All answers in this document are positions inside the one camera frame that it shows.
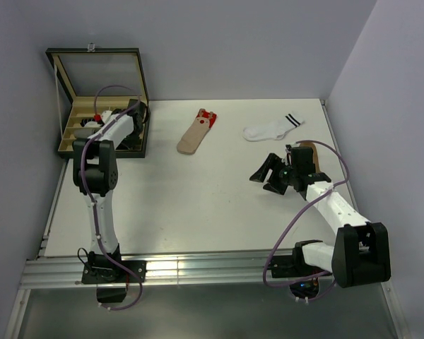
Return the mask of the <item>beige reindeer sock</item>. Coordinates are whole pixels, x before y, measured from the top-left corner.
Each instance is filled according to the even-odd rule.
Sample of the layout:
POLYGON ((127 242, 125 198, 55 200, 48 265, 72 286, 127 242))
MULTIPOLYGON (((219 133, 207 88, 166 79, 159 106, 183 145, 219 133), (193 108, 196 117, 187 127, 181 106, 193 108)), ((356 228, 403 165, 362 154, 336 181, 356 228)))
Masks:
POLYGON ((177 144, 177 152, 184 155, 193 155, 201 145, 206 134, 215 124, 217 114, 200 109, 192 122, 177 144))

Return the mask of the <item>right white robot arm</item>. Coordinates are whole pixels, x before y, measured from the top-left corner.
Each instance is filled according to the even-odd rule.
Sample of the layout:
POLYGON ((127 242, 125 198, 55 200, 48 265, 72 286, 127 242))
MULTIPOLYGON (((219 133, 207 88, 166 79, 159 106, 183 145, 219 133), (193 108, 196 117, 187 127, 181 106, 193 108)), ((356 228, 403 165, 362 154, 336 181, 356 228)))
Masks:
POLYGON ((318 165, 317 141, 298 141, 285 147, 285 157, 268 155, 263 165, 249 178, 262 183, 264 190, 283 195, 293 188, 306 206, 289 222, 270 251, 263 276, 314 280, 332 275, 339 287, 347 288, 384 283, 391 277, 389 235, 380 222, 370 222, 342 195, 337 187, 348 182, 333 182, 318 165), (288 256, 276 251, 307 210, 315 208, 335 235, 328 245, 313 239, 297 242, 288 256))

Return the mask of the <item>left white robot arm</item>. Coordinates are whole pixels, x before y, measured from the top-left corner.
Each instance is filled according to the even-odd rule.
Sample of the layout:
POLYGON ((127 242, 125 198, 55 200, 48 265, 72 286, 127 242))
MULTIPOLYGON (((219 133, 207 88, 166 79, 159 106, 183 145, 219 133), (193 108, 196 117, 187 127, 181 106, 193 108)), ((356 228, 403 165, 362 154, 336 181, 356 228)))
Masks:
POLYGON ((117 148, 126 139, 140 136, 147 116, 146 104, 131 99, 126 109, 105 110, 88 119, 73 142, 73 182, 83 194, 90 223, 85 272, 107 282, 117 281, 124 272, 112 214, 117 148))

